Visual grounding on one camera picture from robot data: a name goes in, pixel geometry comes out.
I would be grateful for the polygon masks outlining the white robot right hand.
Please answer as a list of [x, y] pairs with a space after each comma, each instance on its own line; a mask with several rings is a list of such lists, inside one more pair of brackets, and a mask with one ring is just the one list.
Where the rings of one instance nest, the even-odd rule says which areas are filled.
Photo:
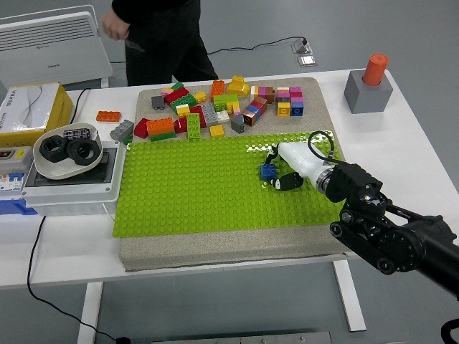
[[270, 184], [276, 190], [289, 191], [299, 188], [303, 185], [304, 179], [308, 178], [318, 192], [325, 194], [333, 167], [324, 163], [324, 155], [319, 149], [309, 147], [305, 142], [277, 143], [271, 146], [265, 163], [270, 164], [271, 160], [278, 156], [293, 169], [293, 172], [270, 179]]

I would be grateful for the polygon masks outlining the person's right hand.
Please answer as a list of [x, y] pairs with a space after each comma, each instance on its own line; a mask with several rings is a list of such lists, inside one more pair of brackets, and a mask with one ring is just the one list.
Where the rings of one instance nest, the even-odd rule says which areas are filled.
[[102, 18], [103, 31], [115, 40], [125, 40], [128, 38], [130, 24], [123, 21], [112, 8], [107, 10]]

